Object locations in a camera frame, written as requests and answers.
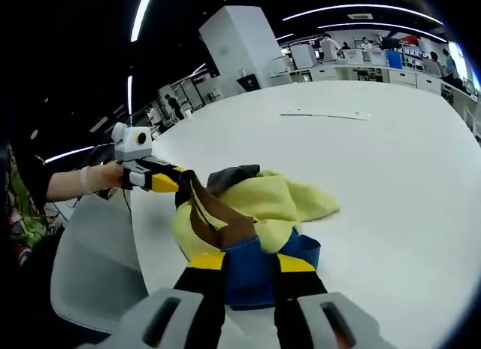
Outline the person's left hand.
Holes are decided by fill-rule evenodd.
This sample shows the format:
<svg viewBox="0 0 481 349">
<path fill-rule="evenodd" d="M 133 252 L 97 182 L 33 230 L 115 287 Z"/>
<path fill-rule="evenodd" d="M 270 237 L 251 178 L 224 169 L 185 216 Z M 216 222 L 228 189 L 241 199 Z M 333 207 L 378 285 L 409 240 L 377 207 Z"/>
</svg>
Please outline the person's left hand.
<svg viewBox="0 0 481 349">
<path fill-rule="evenodd" d="M 80 184 L 85 194 L 121 187 L 123 167 L 118 162 L 86 166 L 80 170 Z"/>
</svg>

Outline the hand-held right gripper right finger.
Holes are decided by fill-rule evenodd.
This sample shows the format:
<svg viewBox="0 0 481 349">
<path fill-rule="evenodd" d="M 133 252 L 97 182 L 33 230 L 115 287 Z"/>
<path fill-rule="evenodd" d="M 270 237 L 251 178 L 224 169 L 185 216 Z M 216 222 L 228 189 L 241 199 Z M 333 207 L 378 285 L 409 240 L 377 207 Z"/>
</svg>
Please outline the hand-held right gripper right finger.
<svg viewBox="0 0 481 349">
<path fill-rule="evenodd" d="M 308 262 L 277 254 L 274 324 L 281 348 L 393 348 L 380 325 L 342 293 L 328 293 Z"/>
</svg>

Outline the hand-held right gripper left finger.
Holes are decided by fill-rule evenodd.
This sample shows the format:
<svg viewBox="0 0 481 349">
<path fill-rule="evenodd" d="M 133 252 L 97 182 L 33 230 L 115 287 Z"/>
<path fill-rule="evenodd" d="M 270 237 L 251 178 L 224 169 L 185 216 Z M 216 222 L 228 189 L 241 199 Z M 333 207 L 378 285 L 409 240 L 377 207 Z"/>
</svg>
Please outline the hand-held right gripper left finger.
<svg viewBox="0 0 481 349">
<path fill-rule="evenodd" d="M 203 254 L 174 288 L 130 309 L 107 339 L 109 348 L 216 348 L 225 322 L 225 253 Z"/>
</svg>

